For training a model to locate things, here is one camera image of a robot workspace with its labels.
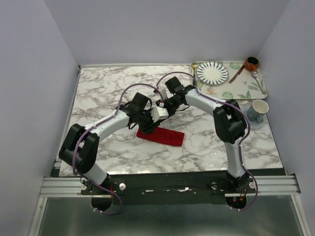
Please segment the silver spoon on tray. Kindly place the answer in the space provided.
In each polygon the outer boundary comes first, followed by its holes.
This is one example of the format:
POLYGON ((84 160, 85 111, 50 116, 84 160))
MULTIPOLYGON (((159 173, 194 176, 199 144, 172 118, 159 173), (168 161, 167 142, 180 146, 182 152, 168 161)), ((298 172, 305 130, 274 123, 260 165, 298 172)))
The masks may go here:
POLYGON ((252 75, 252 78, 255 79, 259 89, 262 90, 262 87, 260 86, 260 83, 259 83, 259 81, 257 79, 257 73, 255 71, 253 71, 253 72, 251 72, 251 75, 252 75))

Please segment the floral serving tray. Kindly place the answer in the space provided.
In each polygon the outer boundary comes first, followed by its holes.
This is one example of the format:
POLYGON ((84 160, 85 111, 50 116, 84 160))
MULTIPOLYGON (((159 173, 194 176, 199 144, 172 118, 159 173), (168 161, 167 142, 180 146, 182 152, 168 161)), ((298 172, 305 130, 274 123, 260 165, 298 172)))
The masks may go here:
POLYGON ((242 73, 236 78, 233 83, 229 83, 230 79, 238 72, 240 67, 244 64, 243 61, 216 61, 222 63, 229 72, 229 77, 226 82, 218 86, 210 86, 197 79, 198 90, 204 94, 213 96, 218 99, 265 99, 268 96, 268 91, 257 69, 257 79, 262 87, 259 89, 255 79, 252 78, 251 72, 243 69, 242 73))

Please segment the grey white mug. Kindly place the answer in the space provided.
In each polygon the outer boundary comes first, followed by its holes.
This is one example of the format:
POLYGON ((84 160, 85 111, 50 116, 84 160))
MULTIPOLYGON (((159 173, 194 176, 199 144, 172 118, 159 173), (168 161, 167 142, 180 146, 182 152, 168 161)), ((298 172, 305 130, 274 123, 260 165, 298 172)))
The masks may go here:
POLYGON ((250 121, 255 121, 258 117, 266 114, 269 111, 269 105, 267 102, 261 99, 253 101, 251 106, 246 112, 246 115, 250 121))

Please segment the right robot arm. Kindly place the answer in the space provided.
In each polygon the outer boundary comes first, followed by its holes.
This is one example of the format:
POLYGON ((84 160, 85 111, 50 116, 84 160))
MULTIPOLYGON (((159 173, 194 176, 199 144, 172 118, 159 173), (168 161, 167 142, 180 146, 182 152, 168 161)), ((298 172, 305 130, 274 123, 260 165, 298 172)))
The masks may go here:
POLYGON ((164 101, 170 112, 185 104, 201 109, 212 115, 218 138, 224 143, 228 160, 227 189, 233 193, 243 189, 249 175, 244 165, 242 138, 245 137, 247 123, 236 100, 227 102, 216 100, 200 93, 193 85, 184 86, 177 77, 165 83, 172 96, 164 101))

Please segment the brown handled knife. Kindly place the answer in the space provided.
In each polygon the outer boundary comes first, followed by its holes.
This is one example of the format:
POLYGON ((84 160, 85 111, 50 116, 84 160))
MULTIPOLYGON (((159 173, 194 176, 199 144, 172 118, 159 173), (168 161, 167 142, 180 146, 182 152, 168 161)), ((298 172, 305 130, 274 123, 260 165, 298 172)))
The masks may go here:
POLYGON ((229 81, 230 84, 236 80, 236 78, 242 73, 243 69, 244 69, 244 65, 242 65, 240 69, 238 70, 238 72, 230 79, 229 81))

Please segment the striped white plate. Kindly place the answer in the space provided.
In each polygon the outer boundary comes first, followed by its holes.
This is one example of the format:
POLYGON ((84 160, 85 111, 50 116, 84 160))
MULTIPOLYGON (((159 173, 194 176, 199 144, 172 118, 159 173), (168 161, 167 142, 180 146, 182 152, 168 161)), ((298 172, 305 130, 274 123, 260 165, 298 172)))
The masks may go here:
POLYGON ((218 86, 227 81, 229 72, 227 68, 216 61, 205 61, 199 64, 195 70, 197 78, 210 86, 218 86))

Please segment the red cloth napkin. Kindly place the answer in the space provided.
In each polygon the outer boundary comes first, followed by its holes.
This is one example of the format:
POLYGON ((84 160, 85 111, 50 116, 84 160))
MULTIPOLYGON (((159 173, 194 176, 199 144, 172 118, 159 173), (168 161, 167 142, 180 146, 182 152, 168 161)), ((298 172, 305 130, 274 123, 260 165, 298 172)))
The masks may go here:
POLYGON ((184 141, 185 133, 157 127, 153 133, 144 134, 139 128, 136 136, 150 142, 181 147, 184 141))

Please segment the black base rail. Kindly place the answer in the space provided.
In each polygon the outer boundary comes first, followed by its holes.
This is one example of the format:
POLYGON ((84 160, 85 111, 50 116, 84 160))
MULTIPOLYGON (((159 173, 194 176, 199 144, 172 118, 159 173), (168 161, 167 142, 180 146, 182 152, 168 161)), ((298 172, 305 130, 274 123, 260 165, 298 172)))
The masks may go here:
POLYGON ((233 180, 227 171, 112 175, 98 188, 84 182, 82 195, 110 197, 113 203, 135 205, 224 205, 232 197, 255 193, 253 179, 233 180))

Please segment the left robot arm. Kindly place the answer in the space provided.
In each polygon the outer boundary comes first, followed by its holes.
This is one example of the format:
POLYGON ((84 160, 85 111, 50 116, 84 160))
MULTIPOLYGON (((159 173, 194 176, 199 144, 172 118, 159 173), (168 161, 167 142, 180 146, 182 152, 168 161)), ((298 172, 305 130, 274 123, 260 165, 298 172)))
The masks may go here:
POLYGON ((143 129, 147 126, 152 132, 160 111, 163 109, 153 105, 151 99, 136 93, 132 101, 119 102, 116 110, 105 118, 85 126, 72 125, 59 151, 59 158, 70 165, 74 173, 90 179, 96 193, 104 194, 109 189, 109 182, 106 180, 108 173, 96 163, 99 143, 132 123, 143 129))

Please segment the grey saucer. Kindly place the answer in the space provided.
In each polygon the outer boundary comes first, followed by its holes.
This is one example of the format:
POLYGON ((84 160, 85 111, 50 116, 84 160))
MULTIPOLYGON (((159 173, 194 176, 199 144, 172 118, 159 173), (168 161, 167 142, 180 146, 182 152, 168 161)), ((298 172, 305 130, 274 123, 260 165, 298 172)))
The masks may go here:
MULTIPOLYGON (((249 109, 249 105, 243 106, 241 110, 244 112, 244 114, 247 114, 247 111, 249 109)), ((265 115, 260 115, 256 120, 250 121, 251 130, 258 130, 261 129, 264 126, 265 123, 265 115)))

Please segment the orange black cup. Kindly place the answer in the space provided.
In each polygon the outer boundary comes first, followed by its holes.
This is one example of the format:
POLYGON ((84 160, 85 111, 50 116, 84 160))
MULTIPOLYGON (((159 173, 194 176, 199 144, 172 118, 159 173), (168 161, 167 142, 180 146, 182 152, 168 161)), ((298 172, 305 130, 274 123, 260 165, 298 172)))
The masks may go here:
POLYGON ((247 71, 254 72, 256 71, 259 64, 259 60, 255 57, 248 57, 244 63, 244 68, 247 71))

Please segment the aluminium frame rail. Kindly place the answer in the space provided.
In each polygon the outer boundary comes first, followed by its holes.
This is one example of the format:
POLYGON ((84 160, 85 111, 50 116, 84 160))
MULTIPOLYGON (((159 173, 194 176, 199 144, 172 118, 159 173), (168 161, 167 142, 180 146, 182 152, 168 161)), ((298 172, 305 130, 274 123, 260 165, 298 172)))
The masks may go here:
MULTIPOLYGON (((299 195, 296 176, 256 176, 260 196, 299 195)), ((46 177, 39 196, 42 198, 101 197, 100 194, 83 193, 83 184, 78 177, 46 177)))

